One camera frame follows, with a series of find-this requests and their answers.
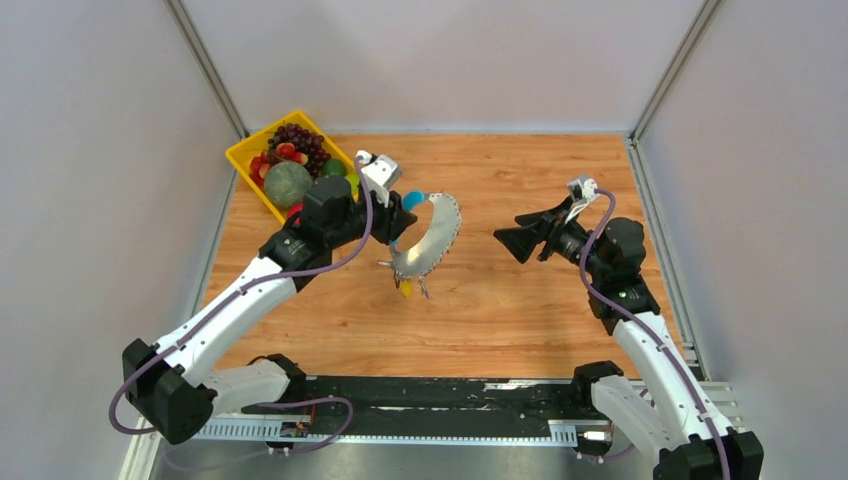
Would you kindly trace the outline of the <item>metal key plate blue handle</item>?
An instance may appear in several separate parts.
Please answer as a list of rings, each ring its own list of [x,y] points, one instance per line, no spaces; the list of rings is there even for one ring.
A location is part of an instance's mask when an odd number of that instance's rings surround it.
[[[453,195],[413,190],[402,199],[402,206],[408,212],[422,203],[433,206],[432,218],[423,237],[405,251],[399,251],[396,242],[389,245],[389,266],[397,281],[430,274],[449,252],[459,234],[462,215]]]

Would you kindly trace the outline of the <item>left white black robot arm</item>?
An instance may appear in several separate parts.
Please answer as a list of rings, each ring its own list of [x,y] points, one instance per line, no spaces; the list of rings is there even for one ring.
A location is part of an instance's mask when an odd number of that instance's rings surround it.
[[[417,217],[393,188],[393,175],[359,174],[358,187],[324,177],[306,192],[302,208],[271,235],[238,279],[201,311],[153,343],[135,339],[121,355],[123,383],[109,406],[112,427],[133,435],[117,419],[126,399],[171,445],[192,439],[213,417],[270,403],[297,412],[306,399],[295,366],[271,355],[246,367],[215,370],[216,362],[267,313],[300,293],[315,277],[354,259],[334,260],[336,249],[368,239],[395,242]]]

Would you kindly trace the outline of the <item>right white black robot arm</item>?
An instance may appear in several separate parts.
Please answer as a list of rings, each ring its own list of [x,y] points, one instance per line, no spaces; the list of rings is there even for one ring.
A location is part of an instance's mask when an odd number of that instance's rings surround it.
[[[759,478],[763,445],[754,432],[735,427],[698,383],[641,274],[643,225],[605,213],[597,228],[585,229],[569,202],[515,222],[494,238],[520,263],[540,247],[540,261],[559,255],[577,266],[592,314],[644,383],[640,394],[611,361],[582,365],[570,392],[575,411],[611,420],[655,479]]]

